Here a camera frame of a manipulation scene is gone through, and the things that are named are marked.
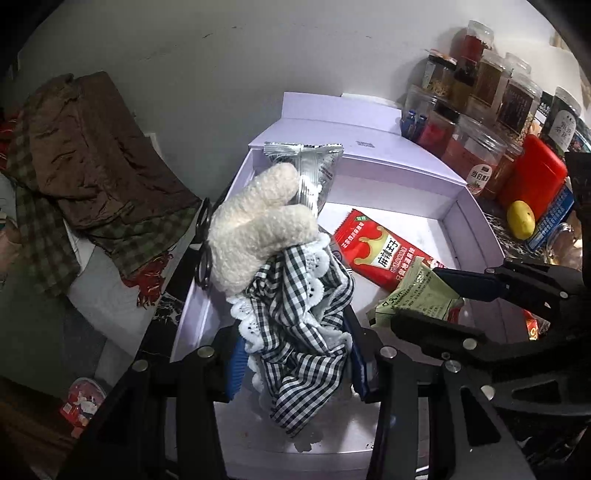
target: green plaid blanket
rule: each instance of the green plaid blanket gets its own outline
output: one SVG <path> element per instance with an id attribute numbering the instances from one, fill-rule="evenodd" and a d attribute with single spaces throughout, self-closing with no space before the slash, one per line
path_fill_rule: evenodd
<path id="1" fill-rule="evenodd" d="M 22 254 L 37 279 L 37 289 L 56 296 L 68 290 L 80 265 L 68 240 L 61 210 L 54 199 L 39 193 L 28 136 L 28 119 L 33 109 L 27 102 L 18 117 L 5 173 L 16 183 Z M 115 218 L 78 233 L 103 248 L 121 275 L 129 277 L 173 246 L 187 231 L 196 213 L 197 207 L 188 207 L 134 224 Z"/>

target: red packet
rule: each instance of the red packet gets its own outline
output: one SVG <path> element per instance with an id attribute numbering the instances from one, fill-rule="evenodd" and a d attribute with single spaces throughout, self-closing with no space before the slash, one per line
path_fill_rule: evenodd
<path id="1" fill-rule="evenodd" d="M 358 210 L 337 229 L 335 241 L 354 271 L 388 291 L 398 287 L 414 257 L 424 257 L 429 268 L 444 267 Z"/>

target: white fuzzy glove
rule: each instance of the white fuzzy glove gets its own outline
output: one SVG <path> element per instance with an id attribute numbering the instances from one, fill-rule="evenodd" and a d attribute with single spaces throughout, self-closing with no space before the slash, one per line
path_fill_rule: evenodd
<path id="1" fill-rule="evenodd" d="M 317 238 L 312 211 L 304 205 L 285 205 L 296 194 L 298 183 L 296 168 L 278 163 L 213 214 L 208 241 L 212 281 L 219 290 L 229 296 L 238 294 L 270 256 Z"/>

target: red plastic container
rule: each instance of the red plastic container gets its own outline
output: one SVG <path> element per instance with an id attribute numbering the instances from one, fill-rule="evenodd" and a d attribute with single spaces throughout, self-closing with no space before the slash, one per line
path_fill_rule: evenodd
<path id="1" fill-rule="evenodd" d="M 536 221 L 564 184 L 566 165 L 535 135 L 527 135 L 523 155 L 515 160 L 513 175 L 497 199 L 505 210 L 516 200 L 530 206 Z"/>

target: red sauce jar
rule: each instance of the red sauce jar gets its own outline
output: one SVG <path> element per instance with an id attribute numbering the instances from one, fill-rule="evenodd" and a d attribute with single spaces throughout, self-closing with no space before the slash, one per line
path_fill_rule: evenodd
<path id="1" fill-rule="evenodd" d="M 468 183 L 479 196 L 507 149 L 507 144 L 489 128 L 461 115 L 441 160 Z"/>
<path id="2" fill-rule="evenodd" d="M 429 114 L 425 128 L 417 143 L 437 158 L 445 153 L 449 139 L 456 129 L 460 114 L 451 106 L 440 100 Z"/>

